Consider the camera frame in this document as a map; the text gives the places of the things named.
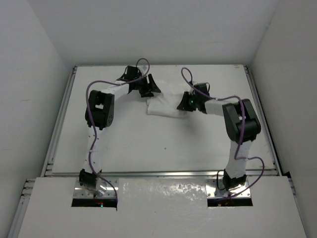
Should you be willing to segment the white printed t-shirt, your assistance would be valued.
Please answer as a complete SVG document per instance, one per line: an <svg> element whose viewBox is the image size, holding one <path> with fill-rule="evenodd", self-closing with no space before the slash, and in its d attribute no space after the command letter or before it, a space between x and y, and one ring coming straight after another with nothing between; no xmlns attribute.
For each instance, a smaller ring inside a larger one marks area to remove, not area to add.
<svg viewBox="0 0 317 238"><path fill-rule="evenodd" d="M168 118L186 118L188 112L178 110L182 94L161 93L147 100L147 115Z"/></svg>

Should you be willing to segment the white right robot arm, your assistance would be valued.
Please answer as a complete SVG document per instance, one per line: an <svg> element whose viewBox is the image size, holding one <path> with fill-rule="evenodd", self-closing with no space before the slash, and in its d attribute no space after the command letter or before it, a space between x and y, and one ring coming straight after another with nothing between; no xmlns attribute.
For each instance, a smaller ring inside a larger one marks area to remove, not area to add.
<svg viewBox="0 0 317 238"><path fill-rule="evenodd" d="M261 132L261 124L251 101L237 96L212 98L207 83L189 85L191 90L184 92L177 109L185 112L198 110L204 114L223 117L230 139L230 152L222 183L227 191L243 185L247 178L246 162L249 150Z"/></svg>

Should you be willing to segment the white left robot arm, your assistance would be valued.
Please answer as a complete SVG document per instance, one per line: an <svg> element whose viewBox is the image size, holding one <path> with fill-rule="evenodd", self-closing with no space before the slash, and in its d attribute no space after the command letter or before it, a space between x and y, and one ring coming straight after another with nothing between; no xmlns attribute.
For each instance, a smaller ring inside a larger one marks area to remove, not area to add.
<svg viewBox="0 0 317 238"><path fill-rule="evenodd" d="M88 147L85 162L80 171L79 184L94 196L101 196L102 189L109 185L117 197L117 191L111 182L101 176L102 136L114 120L114 104L121 97L138 91L142 98L153 97L161 90L147 69L145 72L138 66L127 66L120 78L114 82L95 80L85 92L85 120L89 129Z"/></svg>

